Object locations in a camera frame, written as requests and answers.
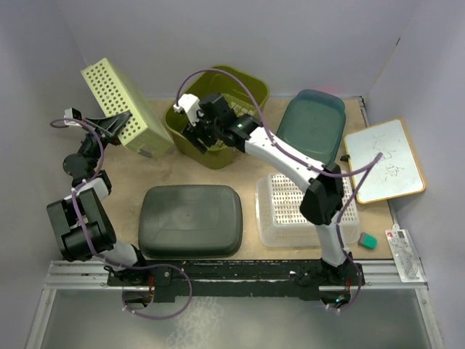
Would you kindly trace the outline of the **pale green perforated basket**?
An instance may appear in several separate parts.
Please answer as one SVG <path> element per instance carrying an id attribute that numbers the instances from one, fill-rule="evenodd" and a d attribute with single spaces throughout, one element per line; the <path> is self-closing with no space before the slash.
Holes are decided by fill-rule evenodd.
<path id="1" fill-rule="evenodd" d="M 170 134 L 142 90 L 109 59 L 102 58 L 81 71 L 85 82 L 107 117 L 123 112 L 131 116 L 118 133 L 125 148 L 152 159 L 174 146 Z"/>

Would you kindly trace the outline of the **olive green tub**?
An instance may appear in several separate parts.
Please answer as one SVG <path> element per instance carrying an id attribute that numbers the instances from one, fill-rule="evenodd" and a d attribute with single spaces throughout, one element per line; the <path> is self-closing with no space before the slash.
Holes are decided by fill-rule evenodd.
<path id="1" fill-rule="evenodd" d="M 215 68 L 234 75 L 250 91 L 250 95 L 254 97 L 259 107 L 264 107 L 270 95 L 270 89 L 264 81 L 227 65 L 217 65 Z M 206 97 L 215 92 L 220 93 L 237 116 L 247 113 L 255 118 L 259 117 L 245 89 L 235 80 L 222 73 L 204 72 L 195 81 L 185 86 L 186 93 L 199 98 Z M 185 115 L 176 113 L 172 107 L 166 110 L 164 122 L 166 128 L 171 133 L 178 151 L 209 169 L 222 169 L 229 166 L 238 154 L 236 149 L 227 147 L 220 141 L 205 153 L 201 153 L 182 135 L 182 130 L 188 125 L 188 118 Z"/>

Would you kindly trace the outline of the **dark grey tub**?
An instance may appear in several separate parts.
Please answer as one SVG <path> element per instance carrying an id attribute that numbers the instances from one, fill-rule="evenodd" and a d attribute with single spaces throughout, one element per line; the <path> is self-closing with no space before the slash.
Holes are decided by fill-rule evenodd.
<path id="1" fill-rule="evenodd" d="M 138 244 L 146 257 L 229 257 L 242 238 L 241 200 L 230 186 L 164 185 L 145 194 Z"/>

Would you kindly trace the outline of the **teal translucent tub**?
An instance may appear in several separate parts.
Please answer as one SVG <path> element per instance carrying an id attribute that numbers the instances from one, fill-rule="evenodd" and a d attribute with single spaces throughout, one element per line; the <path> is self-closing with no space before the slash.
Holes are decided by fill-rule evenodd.
<path id="1" fill-rule="evenodd" d="M 288 104 L 276 135 L 304 155 L 329 164 L 336 158 L 345 124 L 342 99 L 304 89 Z"/>

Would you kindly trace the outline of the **white perforated basket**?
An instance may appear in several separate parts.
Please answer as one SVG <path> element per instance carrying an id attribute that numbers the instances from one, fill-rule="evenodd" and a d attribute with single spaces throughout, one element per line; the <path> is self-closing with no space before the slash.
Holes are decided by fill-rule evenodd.
<path id="1" fill-rule="evenodd" d="M 270 248 L 319 247 L 317 228 L 299 210 L 304 194 L 281 173 L 256 185 L 256 224 L 259 239 Z"/>

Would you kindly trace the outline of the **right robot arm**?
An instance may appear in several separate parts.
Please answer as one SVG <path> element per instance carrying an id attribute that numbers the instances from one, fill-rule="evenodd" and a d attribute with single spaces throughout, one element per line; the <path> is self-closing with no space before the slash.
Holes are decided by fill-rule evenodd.
<path id="1" fill-rule="evenodd" d="M 220 93 L 199 99 L 183 94 L 174 110 L 185 115 L 182 135 L 201 153 L 217 142 L 261 159 L 290 179 L 304 194 L 299 211 L 317 230 L 324 279 L 340 284 L 349 275 L 347 252 L 337 230 L 336 219 L 343 207 L 344 187 L 337 164 L 324 165 L 306 159 L 295 148 L 279 140 L 262 121 L 250 114 L 237 116 Z"/>

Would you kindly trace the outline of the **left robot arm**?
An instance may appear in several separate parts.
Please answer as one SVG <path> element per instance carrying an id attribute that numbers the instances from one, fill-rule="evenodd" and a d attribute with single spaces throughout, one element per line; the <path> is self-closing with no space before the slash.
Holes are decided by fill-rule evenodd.
<path id="1" fill-rule="evenodd" d="M 87 261 L 93 257 L 124 270 L 133 285 L 145 283 L 150 269 L 135 246 L 116 238 L 102 200 L 112 191 L 112 184 L 102 169 L 107 145 L 120 145 L 118 134 L 132 117 L 128 111 L 103 119 L 86 119 L 74 108 L 62 119 L 52 121 L 54 128 L 81 127 L 86 130 L 79 149 L 65 157 L 64 172 L 72 177 L 69 196 L 46 207 L 60 253 L 67 261 Z"/>

